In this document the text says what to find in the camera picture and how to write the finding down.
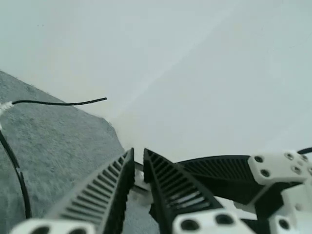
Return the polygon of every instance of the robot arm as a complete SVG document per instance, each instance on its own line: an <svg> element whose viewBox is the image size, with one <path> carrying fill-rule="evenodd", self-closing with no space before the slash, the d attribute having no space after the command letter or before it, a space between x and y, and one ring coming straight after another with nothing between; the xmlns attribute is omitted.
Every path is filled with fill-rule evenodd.
<svg viewBox="0 0 312 234"><path fill-rule="evenodd" d="M214 156L172 163L144 152L144 181L135 181L134 151L103 165L44 219L11 234L121 233L130 189L153 200L150 214L162 234L291 234L312 230L312 163L297 152ZM214 196L252 210L240 219Z"/></svg>

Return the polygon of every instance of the mounting hole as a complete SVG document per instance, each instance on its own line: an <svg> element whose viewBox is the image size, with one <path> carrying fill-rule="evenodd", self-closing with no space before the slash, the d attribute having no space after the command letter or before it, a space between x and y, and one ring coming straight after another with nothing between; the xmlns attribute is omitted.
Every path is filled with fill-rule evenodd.
<svg viewBox="0 0 312 234"><path fill-rule="evenodd" d="M254 159L256 160L256 162L263 162L263 158L261 156L255 156Z"/></svg>
<svg viewBox="0 0 312 234"><path fill-rule="evenodd" d="M50 228L48 226L43 226L43 227L39 227L34 229L31 234L48 234L50 231Z"/></svg>
<svg viewBox="0 0 312 234"><path fill-rule="evenodd" d="M304 160L305 162L307 162L309 159L307 156L305 155L300 155L301 159Z"/></svg>
<svg viewBox="0 0 312 234"><path fill-rule="evenodd" d="M298 175L301 174L301 169L299 167L297 167L297 166L292 166L292 171L295 172Z"/></svg>
<svg viewBox="0 0 312 234"><path fill-rule="evenodd" d="M227 214L219 214L215 217L215 220L218 224L233 224L234 220Z"/></svg>
<svg viewBox="0 0 312 234"><path fill-rule="evenodd" d="M268 170L263 169L263 170L261 170L260 172L261 172L261 174L262 174L264 177L269 177L269 176L270 176L270 172L269 172Z"/></svg>
<svg viewBox="0 0 312 234"><path fill-rule="evenodd" d="M289 223L286 220L280 219L278 223L283 229L289 229Z"/></svg>
<svg viewBox="0 0 312 234"><path fill-rule="evenodd" d="M298 211L301 211L302 210L302 205L301 204L299 204L299 203L297 203L297 204L295 204L295 206L294 206L295 208L296 208L296 210L298 210Z"/></svg>
<svg viewBox="0 0 312 234"><path fill-rule="evenodd" d="M87 231L83 228L77 228L72 230L69 234L87 234Z"/></svg>
<svg viewBox="0 0 312 234"><path fill-rule="evenodd" d="M199 224L192 219L186 219L181 223L181 228L187 231L195 231L199 229Z"/></svg>
<svg viewBox="0 0 312 234"><path fill-rule="evenodd" d="M293 160L293 155L291 153L285 153L284 154L286 158L288 158L289 160Z"/></svg>

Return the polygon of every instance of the black wire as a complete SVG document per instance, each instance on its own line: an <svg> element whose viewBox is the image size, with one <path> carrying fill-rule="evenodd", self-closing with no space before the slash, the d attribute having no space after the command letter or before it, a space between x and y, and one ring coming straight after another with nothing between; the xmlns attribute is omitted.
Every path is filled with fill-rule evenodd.
<svg viewBox="0 0 312 234"><path fill-rule="evenodd" d="M300 155L312 153L312 147L306 148L306 149L303 149L303 150L299 150L297 153L300 154Z"/></svg>
<svg viewBox="0 0 312 234"><path fill-rule="evenodd" d="M19 185L20 185L20 189L21 189L21 193L23 195L23 200L24 200L24 205L25 205L25 217L31 218L30 199L29 199L27 187L25 185L24 175L20 171L20 165L19 165L19 162L18 162L13 150L11 149L10 145L6 141L4 135L2 134L1 131L0 131L0 141L1 141L1 144L7 153L7 155L9 156L10 161L13 164L14 171L15 171L18 179L19 179Z"/></svg>
<svg viewBox="0 0 312 234"><path fill-rule="evenodd" d="M18 100L18 101L13 101L12 104L16 105L19 103L34 103L34 104L53 105L53 106L79 106L79 105L86 105L86 104L91 104L91 103L95 103L95 102L99 102L99 101L105 101L105 100L107 100L106 97L91 100L91 101L76 102L76 103L57 103L57 102L45 102L45 101L34 101L34 100ZM19 162L18 162L13 150L11 149L10 145L6 141L4 135L2 134L1 131L0 131L0 141L1 141L1 144L7 153L7 155L9 156L11 163L14 166L15 173L19 179L19 185L20 185L20 189L21 189L21 192L23 195L23 200L24 200L24 205L25 205L25 217L31 218L30 199L29 199L27 187L25 185L24 175L20 171L20 165L19 165Z"/></svg>
<svg viewBox="0 0 312 234"><path fill-rule="evenodd" d="M13 101L12 104L16 105L19 103L35 103L35 104L52 105L52 106L80 106L80 105L86 105L86 104L91 104L91 103L105 101L105 100L107 100L106 97L91 100L91 101L75 102L75 103L57 103L57 102L45 102L45 101L33 101L33 100L18 100L18 101Z"/></svg>

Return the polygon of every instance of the cable end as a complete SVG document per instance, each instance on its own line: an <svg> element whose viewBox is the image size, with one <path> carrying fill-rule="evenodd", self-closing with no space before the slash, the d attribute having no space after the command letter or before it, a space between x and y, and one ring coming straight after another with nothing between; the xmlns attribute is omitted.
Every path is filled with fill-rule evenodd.
<svg viewBox="0 0 312 234"><path fill-rule="evenodd" d="M3 115L3 113L10 109L11 107L13 107L13 103L11 101L9 102L6 102L4 104L1 104L0 103L0 116Z"/></svg>

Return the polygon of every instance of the gray carpet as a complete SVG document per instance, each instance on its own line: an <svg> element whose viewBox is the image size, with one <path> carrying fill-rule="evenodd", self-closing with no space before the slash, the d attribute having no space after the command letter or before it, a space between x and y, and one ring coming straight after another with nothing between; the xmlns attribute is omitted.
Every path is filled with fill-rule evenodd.
<svg viewBox="0 0 312 234"><path fill-rule="evenodd" d="M0 102L58 99L0 71ZM105 108L105 104L94 104ZM0 118L30 195L33 217L43 217L75 183L124 152L113 127L75 107L20 104ZM125 234L158 233L148 209L127 203ZM24 220L18 180L0 145L0 233Z"/></svg>

